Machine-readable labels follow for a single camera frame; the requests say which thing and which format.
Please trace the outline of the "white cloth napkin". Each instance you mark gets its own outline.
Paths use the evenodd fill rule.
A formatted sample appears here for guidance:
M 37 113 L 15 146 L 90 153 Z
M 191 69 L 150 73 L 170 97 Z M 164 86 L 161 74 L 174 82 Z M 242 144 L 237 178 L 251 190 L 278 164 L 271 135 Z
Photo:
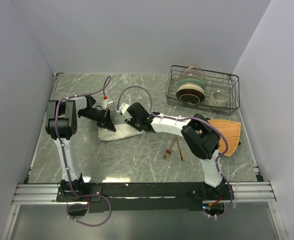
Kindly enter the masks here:
M 98 138 L 101 141 L 104 142 L 110 142 L 110 141 L 117 141 L 122 140 L 138 135 L 142 135 L 145 133 L 145 131 L 139 131 L 129 124 L 116 124 L 115 125 L 116 131 L 111 131 L 105 128 L 99 128 L 98 129 Z

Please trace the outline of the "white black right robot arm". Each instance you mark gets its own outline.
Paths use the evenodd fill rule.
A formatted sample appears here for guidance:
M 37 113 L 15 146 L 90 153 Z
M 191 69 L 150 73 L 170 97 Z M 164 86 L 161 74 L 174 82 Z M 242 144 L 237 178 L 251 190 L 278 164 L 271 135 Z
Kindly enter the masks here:
M 202 194 L 213 200 L 223 194 L 225 180 L 218 163 L 219 141 L 224 137 L 201 114 L 176 117 L 159 112 L 148 113 L 138 102 L 132 105 L 122 103 L 119 111 L 125 117 L 125 122 L 140 132 L 183 137 L 192 154 L 200 160 L 204 172 Z

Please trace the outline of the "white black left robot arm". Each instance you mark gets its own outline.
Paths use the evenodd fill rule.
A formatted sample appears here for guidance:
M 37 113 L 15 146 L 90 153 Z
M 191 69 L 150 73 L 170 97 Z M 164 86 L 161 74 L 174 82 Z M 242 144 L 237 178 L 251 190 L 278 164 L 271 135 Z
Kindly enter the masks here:
M 78 118 L 95 121 L 100 128 L 116 131 L 110 109 L 107 106 L 95 107 L 95 103 L 91 95 L 74 95 L 50 100 L 47 104 L 45 130 L 56 145 L 62 169 L 58 189 L 60 194 L 75 201 L 81 201 L 87 196 L 76 155 Z

